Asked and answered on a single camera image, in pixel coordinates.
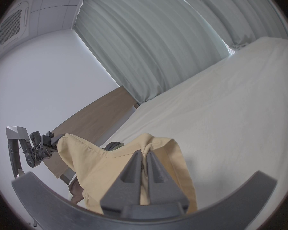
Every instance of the vent grille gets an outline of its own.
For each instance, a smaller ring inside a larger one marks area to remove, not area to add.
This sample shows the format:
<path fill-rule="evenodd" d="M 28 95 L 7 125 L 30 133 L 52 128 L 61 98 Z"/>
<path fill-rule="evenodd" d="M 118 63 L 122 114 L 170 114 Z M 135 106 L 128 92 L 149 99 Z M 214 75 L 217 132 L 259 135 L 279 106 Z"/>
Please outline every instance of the vent grille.
<path fill-rule="evenodd" d="M 21 10 L 17 10 L 9 16 L 0 27 L 0 44 L 4 44 L 12 36 L 15 36 L 20 31 L 20 16 Z"/>

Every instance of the bed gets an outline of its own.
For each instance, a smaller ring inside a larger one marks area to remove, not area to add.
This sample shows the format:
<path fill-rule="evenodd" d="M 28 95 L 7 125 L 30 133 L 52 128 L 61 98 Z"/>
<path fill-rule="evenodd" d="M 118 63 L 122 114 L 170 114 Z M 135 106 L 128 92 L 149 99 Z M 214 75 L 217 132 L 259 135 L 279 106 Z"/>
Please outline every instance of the bed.
<path fill-rule="evenodd" d="M 248 227 L 258 228 L 288 192 L 288 40 L 260 38 L 140 105 L 102 147 L 145 132 L 177 141 L 199 209 L 258 170 L 276 178 L 271 198 Z"/>

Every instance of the wooden board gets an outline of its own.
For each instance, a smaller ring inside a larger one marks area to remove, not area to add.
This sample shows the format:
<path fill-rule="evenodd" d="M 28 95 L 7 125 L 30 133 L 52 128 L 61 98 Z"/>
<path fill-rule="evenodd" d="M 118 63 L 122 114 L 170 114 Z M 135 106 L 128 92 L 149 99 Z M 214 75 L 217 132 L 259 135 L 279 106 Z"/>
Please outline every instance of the wooden board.
<path fill-rule="evenodd" d="M 55 136 L 73 134 L 95 143 L 136 103 L 136 100 L 121 86 L 78 111 L 52 132 Z M 58 153 L 54 153 L 44 163 L 57 178 L 68 169 Z"/>

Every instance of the brown cloth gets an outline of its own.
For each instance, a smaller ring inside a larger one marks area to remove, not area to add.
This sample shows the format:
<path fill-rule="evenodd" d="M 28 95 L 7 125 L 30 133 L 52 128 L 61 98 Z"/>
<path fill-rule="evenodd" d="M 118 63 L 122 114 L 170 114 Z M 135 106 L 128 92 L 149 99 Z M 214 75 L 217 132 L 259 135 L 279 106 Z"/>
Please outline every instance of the brown cloth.
<path fill-rule="evenodd" d="M 105 151 L 80 137 L 65 134 L 59 140 L 57 147 L 63 161 L 76 172 L 79 185 L 84 189 L 82 195 L 85 205 L 91 211 L 103 214 L 100 200 L 123 170 L 133 153 L 139 149 L 141 149 L 143 154 L 140 204 L 149 204 L 146 155 L 149 150 L 152 150 L 189 199 L 188 213 L 197 210 L 192 179 L 180 147 L 173 139 L 157 138 L 144 133 L 119 149 Z"/>

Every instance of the gray curtain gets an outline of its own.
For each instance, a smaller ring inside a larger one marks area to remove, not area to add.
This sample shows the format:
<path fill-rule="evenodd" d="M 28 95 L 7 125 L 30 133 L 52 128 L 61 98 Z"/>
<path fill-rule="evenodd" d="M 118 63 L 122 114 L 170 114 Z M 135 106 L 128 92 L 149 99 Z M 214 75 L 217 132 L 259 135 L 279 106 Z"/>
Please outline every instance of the gray curtain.
<path fill-rule="evenodd" d="M 229 55 L 184 0 L 84 0 L 74 29 L 139 103 Z"/>
<path fill-rule="evenodd" d="M 74 29 L 139 103 L 231 49 L 262 36 L 288 39 L 268 0 L 84 0 Z"/>
<path fill-rule="evenodd" d="M 288 39 L 268 0 L 185 0 L 198 11 L 233 50 L 262 36 Z"/>

